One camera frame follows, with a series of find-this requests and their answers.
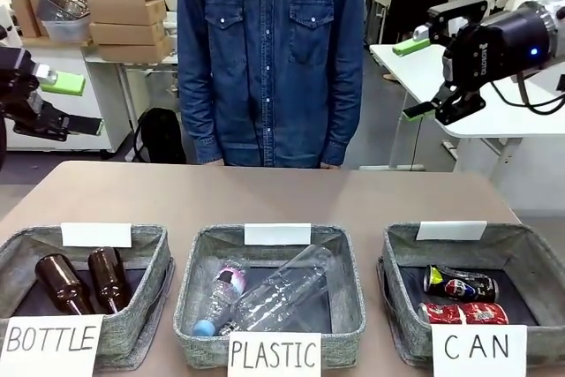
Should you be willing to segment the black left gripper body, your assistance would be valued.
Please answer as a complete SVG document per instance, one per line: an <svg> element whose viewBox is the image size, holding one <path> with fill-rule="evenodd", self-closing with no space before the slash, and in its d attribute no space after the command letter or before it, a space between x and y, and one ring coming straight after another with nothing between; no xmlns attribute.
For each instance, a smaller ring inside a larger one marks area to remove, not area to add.
<svg viewBox="0 0 565 377"><path fill-rule="evenodd" d="M31 121L38 117L34 92L39 81L34 75L36 63L23 48L1 48L1 111L14 121Z"/></svg>

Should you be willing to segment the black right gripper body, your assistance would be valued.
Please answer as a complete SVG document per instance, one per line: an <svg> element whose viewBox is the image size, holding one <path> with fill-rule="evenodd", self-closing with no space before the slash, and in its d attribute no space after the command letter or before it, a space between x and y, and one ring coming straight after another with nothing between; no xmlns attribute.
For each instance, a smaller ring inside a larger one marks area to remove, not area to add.
<svg viewBox="0 0 565 377"><path fill-rule="evenodd" d="M444 50L443 77L448 86L483 86L551 59L551 14L528 1L461 29Z"/></svg>

